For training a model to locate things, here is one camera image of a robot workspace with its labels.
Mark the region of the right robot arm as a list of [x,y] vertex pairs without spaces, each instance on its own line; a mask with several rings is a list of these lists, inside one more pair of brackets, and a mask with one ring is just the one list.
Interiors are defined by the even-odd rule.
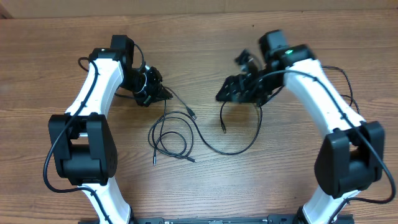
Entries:
[[311,199],[294,215],[272,215],[276,223],[352,223],[340,212],[382,176],[384,129],[355,112],[331,84],[321,62],[304,44],[290,46],[281,30],[259,39],[265,68],[242,52],[242,73],[228,77],[216,95],[222,102],[266,104],[277,91],[290,90],[313,118],[322,138],[315,161],[318,183]]

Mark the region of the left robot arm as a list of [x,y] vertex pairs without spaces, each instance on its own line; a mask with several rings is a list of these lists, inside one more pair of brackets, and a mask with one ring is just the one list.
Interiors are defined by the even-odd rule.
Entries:
[[118,153],[107,117],[119,88],[131,92],[139,106],[172,98],[162,75],[142,61],[132,66],[137,48],[126,35],[113,35],[108,48],[95,48],[88,57],[87,78],[73,104],[49,119],[51,148],[43,180],[53,192],[82,191],[99,219],[97,223],[134,223],[131,206],[116,182]]

